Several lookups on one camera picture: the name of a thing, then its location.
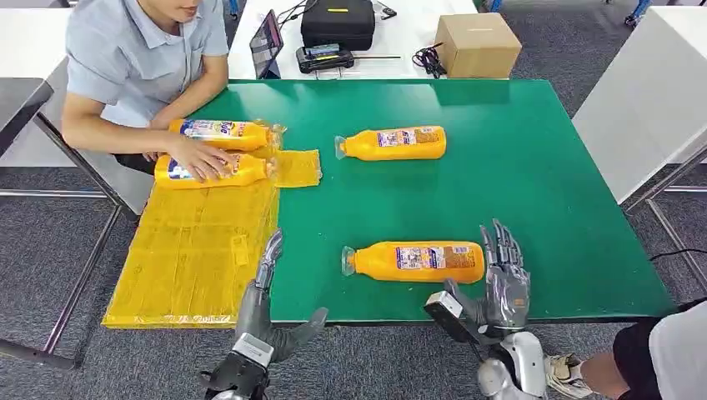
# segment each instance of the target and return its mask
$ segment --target plastic bottle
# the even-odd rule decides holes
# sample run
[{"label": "plastic bottle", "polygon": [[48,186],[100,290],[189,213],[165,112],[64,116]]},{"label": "plastic bottle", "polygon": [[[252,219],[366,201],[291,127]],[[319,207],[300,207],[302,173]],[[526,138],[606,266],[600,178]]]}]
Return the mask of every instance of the plastic bottle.
[{"label": "plastic bottle", "polygon": [[263,123],[205,119],[175,119],[169,123],[169,131],[203,140],[217,148],[245,152],[269,143],[280,148],[282,134],[277,126],[269,127]]},{"label": "plastic bottle", "polygon": [[474,283],[484,276],[484,254],[474,242],[380,242],[362,250],[344,247],[341,270],[380,281]]},{"label": "plastic bottle", "polygon": [[365,161],[434,159],[444,155],[447,136],[438,126],[366,130],[353,137],[334,139],[336,157]]},{"label": "plastic bottle", "polygon": [[155,184],[170,189],[201,189],[222,186],[246,186],[260,179],[270,178],[275,171],[274,160],[256,158],[248,154],[234,154],[235,164],[227,163],[232,168],[233,175],[217,180],[206,180],[204,183],[192,177],[186,168],[180,166],[169,155],[161,156],[155,165]]}]

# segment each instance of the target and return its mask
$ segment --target black bag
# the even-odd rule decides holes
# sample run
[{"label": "black bag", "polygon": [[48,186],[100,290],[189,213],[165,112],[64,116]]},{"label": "black bag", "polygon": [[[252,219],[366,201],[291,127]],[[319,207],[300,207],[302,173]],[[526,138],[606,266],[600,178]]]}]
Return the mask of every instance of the black bag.
[{"label": "black bag", "polygon": [[306,48],[338,43],[347,50],[368,50],[374,39],[374,5],[369,0],[307,0],[302,16]]}]

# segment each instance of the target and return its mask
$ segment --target person's leg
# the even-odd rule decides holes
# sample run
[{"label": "person's leg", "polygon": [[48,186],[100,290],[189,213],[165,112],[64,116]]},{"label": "person's leg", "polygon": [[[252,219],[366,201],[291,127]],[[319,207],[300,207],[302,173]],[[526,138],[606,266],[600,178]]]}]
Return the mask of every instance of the person's leg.
[{"label": "person's leg", "polygon": [[658,318],[622,329],[614,339],[614,351],[581,362],[573,354],[547,356],[548,385],[570,398],[591,393],[620,400],[660,399],[658,381],[650,358],[649,336]]},{"label": "person's leg", "polygon": [[616,367],[612,352],[597,354],[582,362],[579,373],[592,392],[603,394],[607,398],[620,398],[629,391],[629,384]]}]

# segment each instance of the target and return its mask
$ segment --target man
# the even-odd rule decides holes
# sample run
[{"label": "man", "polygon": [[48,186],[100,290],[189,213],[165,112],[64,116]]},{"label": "man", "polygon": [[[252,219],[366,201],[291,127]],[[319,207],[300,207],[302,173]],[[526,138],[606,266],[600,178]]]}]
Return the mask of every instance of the man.
[{"label": "man", "polygon": [[707,302],[621,330],[612,353],[581,362],[548,356],[548,385],[570,398],[591,393],[620,400],[697,400],[707,378]]},{"label": "man", "polygon": [[145,173],[168,153],[199,181],[228,176],[227,153],[167,131],[228,81],[222,0],[82,0],[67,54],[69,146]]}]

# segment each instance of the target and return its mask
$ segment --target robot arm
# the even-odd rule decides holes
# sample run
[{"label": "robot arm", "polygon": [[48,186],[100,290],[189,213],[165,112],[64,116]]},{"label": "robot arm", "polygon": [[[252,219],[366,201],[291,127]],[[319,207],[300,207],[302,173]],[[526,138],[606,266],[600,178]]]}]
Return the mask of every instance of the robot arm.
[{"label": "robot arm", "polygon": [[213,372],[200,373],[207,400],[263,398],[269,384],[268,365],[288,358],[324,328],[326,308],[318,309],[308,322],[290,330],[275,328],[270,321],[270,283],[282,240],[278,229],[265,245],[255,279],[246,287],[238,311],[235,345]]},{"label": "robot arm", "polygon": [[486,296],[468,298],[451,279],[425,310],[458,342],[489,347],[479,361],[479,386],[493,400],[532,400],[545,395],[543,349],[523,329],[528,321],[530,275],[510,231],[494,219],[495,243],[481,226],[486,252]]}]

